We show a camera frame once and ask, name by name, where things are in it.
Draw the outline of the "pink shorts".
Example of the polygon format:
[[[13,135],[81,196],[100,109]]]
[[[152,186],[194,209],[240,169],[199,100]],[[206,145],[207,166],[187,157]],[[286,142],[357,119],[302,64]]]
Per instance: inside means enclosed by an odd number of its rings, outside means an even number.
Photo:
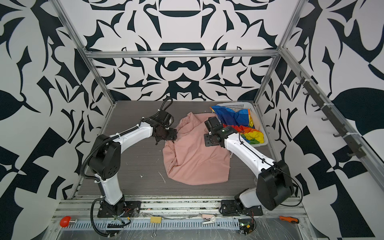
[[[205,121],[215,114],[188,113],[176,127],[177,139],[163,148],[167,176],[177,182],[198,186],[229,180],[230,152],[220,146],[206,147]]]

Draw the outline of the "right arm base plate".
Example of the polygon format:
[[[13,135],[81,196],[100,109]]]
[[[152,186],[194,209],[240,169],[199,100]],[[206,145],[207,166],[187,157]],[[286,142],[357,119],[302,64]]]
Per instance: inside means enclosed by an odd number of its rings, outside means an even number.
[[[240,216],[240,215],[251,215],[251,216],[262,216],[262,206],[254,206],[246,208],[237,200],[221,200],[221,206],[219,212],[223,216]]]

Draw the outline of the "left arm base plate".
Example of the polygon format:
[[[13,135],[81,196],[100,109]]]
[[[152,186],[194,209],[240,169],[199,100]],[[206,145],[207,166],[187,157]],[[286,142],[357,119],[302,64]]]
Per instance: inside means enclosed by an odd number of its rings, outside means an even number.
[[[133,217],[140,213],[141,201],[119,201],[116,205],[110,205],[105,201],[101,201],[99,211],[97,214],[98,218],[112,218],[118,217]]]

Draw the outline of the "white plastic basket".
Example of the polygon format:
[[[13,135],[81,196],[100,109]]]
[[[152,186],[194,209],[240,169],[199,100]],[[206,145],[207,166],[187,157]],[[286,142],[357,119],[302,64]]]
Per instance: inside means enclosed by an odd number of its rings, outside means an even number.
[[[252,146],[253,147],[260,147],[260,146],[265,146],[269,143],[269,140],[266,136],[265,130],[261,124],[259,117],[257,116],[256,109],[251,103],[248,103],[248,102],[228,102],[228,103],[218,104],[218,106],[227,107],[227,108],[230,108],[236,112],[239,110],[242,110],[242,109],[250,109],[253,120],[256,121],[256,124],[261,127],[261,131],[265,137],[265,143],[264,144],[252,145]]]

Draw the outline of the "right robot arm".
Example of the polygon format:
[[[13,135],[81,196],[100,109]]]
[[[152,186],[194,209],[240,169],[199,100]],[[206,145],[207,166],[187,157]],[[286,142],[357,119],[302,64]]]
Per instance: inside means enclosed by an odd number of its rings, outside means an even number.
[[[240,193],[240,204],[248,209],[263,206],[272,211],[290,198],[295,190],[288,165],[265,156],[244,140],[234,128],[223,125],[207,127],[206,147],[219,146],[237,156],[255,175],[256,187]]]

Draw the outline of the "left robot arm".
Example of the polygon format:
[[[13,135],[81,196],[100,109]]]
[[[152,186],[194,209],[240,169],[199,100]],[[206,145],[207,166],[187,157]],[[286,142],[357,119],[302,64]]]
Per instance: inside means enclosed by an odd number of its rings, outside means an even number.
[[[121,154],[136,143],[151,137],[155,138],[156,144],[160,141],[175,141],[177,130],[167,123],[147,118],[121,133],[101,135],[97,137],[82,163],[81,176],[94,180],[99,185],[102,200],[106,203],[111,206],[119,204],[124,198],[118,180]]]

